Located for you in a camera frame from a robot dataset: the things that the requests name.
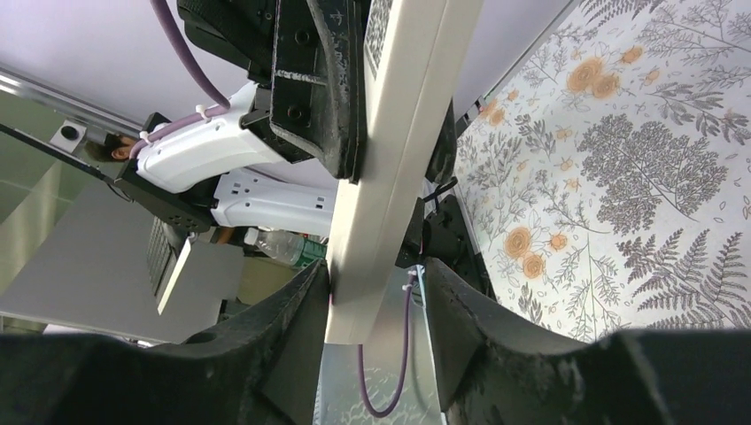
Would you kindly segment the clear plastic water bottle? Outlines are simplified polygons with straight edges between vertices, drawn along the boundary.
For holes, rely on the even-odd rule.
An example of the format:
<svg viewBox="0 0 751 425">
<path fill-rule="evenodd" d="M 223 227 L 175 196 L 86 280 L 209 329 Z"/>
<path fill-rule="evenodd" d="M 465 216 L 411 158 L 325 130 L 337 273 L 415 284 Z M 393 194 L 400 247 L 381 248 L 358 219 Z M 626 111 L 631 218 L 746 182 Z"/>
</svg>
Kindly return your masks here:
<svg viewBox="0 0 751 425">
<path fill-rule="evenodd" d="M 326 245 L 284 230 L 248 228 L 244 243 L 255 247 L 272 260 L 296 269 L 306 268 L 325 259 L 327 253 Z"/>
</svg>

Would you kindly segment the floral table mat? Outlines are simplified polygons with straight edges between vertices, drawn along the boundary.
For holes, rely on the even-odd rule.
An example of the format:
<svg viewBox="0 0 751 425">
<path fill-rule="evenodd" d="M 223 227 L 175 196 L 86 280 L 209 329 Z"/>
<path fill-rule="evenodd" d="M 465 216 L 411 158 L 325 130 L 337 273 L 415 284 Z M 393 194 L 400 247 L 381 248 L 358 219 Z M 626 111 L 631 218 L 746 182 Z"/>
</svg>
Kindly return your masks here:
<svg viewBox="0 0 751 425">
<path fill-rule="evenodd" d="M 750 324 L 750 4 L 583 1 L 459 140 L 491 296 L 591 342 Z"/>
</svg>

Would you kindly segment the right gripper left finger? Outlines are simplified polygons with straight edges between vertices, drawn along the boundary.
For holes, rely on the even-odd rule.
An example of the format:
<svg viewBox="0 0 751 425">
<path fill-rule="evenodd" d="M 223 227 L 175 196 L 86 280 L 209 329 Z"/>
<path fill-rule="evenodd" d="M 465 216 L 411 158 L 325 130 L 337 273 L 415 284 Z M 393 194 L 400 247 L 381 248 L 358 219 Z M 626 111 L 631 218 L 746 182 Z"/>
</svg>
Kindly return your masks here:
<svg viewBox="0 0 751 425">
<path fill-rule="evenodd" d="M 329 271 L 317 261 L 272 296 L 180 344 L 3 336 L 4 424 L 309 424 Z"/>
</svg>

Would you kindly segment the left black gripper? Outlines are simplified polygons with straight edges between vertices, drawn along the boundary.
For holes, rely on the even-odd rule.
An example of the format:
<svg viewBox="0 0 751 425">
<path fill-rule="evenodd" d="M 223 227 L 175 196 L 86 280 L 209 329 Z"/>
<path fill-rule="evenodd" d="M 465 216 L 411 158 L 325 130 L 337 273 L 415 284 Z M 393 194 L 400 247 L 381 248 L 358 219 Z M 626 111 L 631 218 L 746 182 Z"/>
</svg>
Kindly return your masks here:
<svg viewBox="0 0 751 425">
<path fill-rule="evenodd" d="M 360 178 L 368 140 L 363 1 L 276 1 L 272 73 L 240 128 L 294 164 L 316 158 L 338 180 Z M 447 184 L 457 156 L 449 102 L 425 177 Z"/>
</svg>

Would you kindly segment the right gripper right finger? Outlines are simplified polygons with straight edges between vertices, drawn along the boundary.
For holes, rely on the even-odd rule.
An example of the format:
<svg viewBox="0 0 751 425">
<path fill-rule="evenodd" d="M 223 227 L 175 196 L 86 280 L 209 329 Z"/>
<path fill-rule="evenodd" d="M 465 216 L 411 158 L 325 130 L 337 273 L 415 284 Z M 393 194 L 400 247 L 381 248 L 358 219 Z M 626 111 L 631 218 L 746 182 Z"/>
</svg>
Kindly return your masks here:
<svg viewBox="0 0 751 425">
<path fill-rule="evenodd" d="M 746 329 L 626 329 L 585 344 L 496 304 L 438 259 L 425 303 L 451 424 L 747 424 Z"/>
</svg>

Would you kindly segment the white remote control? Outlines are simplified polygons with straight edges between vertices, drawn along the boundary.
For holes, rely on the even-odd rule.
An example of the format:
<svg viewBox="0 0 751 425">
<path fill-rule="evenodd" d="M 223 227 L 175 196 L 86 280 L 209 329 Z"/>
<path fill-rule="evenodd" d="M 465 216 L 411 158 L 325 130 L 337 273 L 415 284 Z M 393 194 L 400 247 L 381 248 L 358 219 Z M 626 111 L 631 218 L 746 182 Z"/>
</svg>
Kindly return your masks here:
<svg viewBox="0 0 751 425">
<path fill-rule="evenodd" d="M 363 344 L 374 327 L 483 4 L 375 1 L 364 40 L 368 140 L 341 182 L 327 261 L 325 340 Z"/>
</svg>

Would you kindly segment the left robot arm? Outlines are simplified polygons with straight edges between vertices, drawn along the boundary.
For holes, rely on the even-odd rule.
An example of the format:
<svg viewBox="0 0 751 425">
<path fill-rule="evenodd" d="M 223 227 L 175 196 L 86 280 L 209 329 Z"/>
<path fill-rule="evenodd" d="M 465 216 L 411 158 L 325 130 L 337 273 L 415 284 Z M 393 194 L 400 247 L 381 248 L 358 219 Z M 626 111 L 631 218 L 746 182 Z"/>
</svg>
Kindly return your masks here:
<svg viewBox="0 0 751 425">
<path fill-rule="evenodd" d="M 126 154 L 116 186 L 170 228 L 388 235 L 450 177 L 455 2 L 181 1 L 183 30 L 154 9 L 193 74 L 189 43 L 249 71 Z"/>
</svg>

